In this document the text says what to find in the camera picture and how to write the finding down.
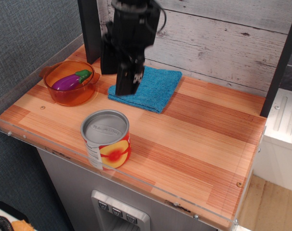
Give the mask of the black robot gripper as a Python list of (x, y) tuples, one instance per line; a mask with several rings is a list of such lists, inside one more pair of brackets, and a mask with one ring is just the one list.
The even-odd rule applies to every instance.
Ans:
[(113, 0), (114, 19), (102, 36), (101, 73), (117, 74), (117, 96), (133, 95), (144, 75), (145, 49), (154, 44), (160, 5), (154, 0)]

